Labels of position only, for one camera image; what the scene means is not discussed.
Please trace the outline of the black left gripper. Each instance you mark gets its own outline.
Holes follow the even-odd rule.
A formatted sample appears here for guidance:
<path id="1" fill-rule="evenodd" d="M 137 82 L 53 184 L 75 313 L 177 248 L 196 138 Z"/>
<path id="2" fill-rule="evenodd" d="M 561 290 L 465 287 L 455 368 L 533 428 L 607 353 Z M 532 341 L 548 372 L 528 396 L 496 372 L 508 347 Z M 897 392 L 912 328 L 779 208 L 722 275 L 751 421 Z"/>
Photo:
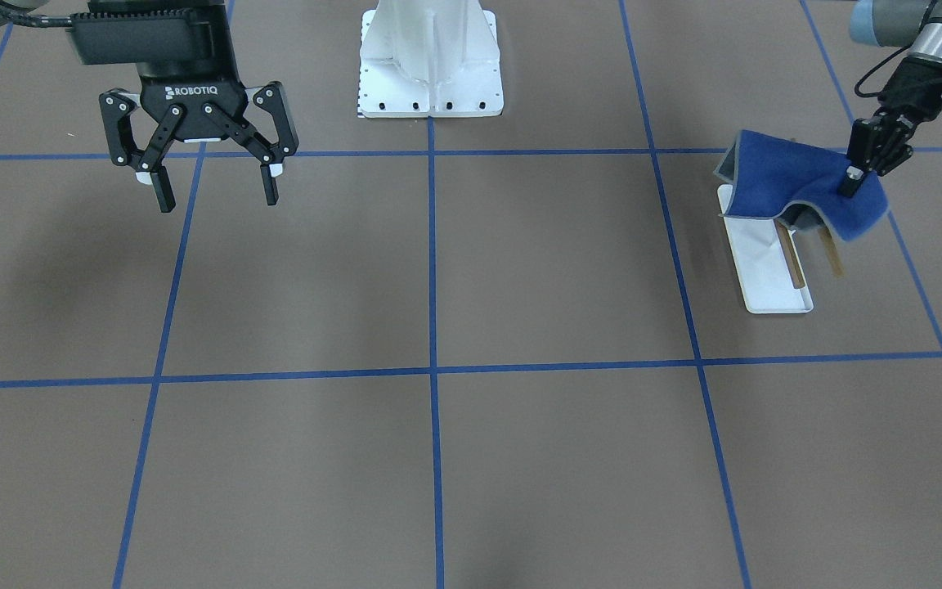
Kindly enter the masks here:
<path id="1" fill-rule="evenodd" d="M 848 168 L 837 189 L 842 197 L 854 197 L 871 172 L 885 176 L 913 155 L 915 124 L 932 122 L 942 112 L 942 63 L 905 57 L 877 99 L 876 115 L 852 124 Z"/>

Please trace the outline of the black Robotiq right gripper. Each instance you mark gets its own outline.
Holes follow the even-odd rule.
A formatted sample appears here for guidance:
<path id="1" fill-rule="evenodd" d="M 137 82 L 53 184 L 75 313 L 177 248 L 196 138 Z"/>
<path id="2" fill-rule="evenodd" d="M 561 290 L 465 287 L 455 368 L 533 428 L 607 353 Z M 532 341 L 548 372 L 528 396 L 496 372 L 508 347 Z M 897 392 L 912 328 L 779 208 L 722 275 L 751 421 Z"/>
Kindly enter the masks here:
<path id="1" fill-rule="evenodd" d="M 283 83 L 272 81 L 245 88 L 236 77 L 215 79 L 153 78 L 141 76 L 141 101 L 120 88 L 98 97 L 102 127 L 113 164 L 128 167 L 136 179 L 153 187 L 162 213 L 176 208 L 168 170 L 162 164 L 175 141 L 231 139 L 247 150 L 259 164 L 259 176 L 267 205 L 280 198 L 277 178 L 283 175 L 285 158 L 299 147 Z M 247 119 L 253 106 L 270 116 L 276 139 L 270 141 Z M 145 111 L 157 126 L 147 145 L 137 145 L 132 116 Z"/>

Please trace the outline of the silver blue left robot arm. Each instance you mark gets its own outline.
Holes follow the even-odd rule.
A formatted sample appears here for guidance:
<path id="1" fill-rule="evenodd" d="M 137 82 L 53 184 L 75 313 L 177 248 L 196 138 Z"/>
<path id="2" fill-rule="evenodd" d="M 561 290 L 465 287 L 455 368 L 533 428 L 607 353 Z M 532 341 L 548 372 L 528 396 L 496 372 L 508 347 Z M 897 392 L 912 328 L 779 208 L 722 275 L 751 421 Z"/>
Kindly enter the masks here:
<path id="1" fill-rule="evenodd" d="M 83 63 L 134 64 L 141 90 L 100 95 L 115 165 L 153 187 L 162 212 L 175 198 L 162 160 L 173 142 L 233 141 L 257 158 L 266 198 L 298 149 L 284 87 L 248 88 L 238 75 L 223 1 L 91 1 L 70 37 Z M 455 91 L 459 117 L 499 115 L 500 100 L 472 106 L 500 89 L 500 46 L 492 15 L 476 1 L 383 1 L 363 26 L 361 88 L 381 98 L 384 116 L 440 115 Z M 818 215 L 842 235 L 886 211 L 878 178 L 913 155 L 919 124 L 942 111 L 942 1 L 859 1 L 853 41 L 893 46 L 900 59 L 874 93 L 874 115 L 852 124 L 847 154 L 742 131 L 716 170 L 728 183 L 725 215 L 796 223 Z"/>

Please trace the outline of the second robot arm grey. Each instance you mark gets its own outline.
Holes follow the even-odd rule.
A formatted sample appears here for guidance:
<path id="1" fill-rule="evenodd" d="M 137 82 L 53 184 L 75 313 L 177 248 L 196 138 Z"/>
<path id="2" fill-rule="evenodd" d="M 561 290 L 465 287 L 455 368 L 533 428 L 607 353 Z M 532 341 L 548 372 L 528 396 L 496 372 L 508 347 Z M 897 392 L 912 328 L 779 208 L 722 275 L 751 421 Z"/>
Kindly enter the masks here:
<path id="1" fill-rule="evenodd" d="M 298 152 L 285 89 L 240 81 L 223 1 L 90 1 L 84 12 L 41 14 L 40 1 L 0 1 L 0 26 L 63 29 L 85 65 L 135 65 L 141 90 L 100 94 L 110 160 L 153 187 L 159 208 L 175 209 L 164 157 L 174 142 L 231 139 L 254 157 L 267 204 Z"/>

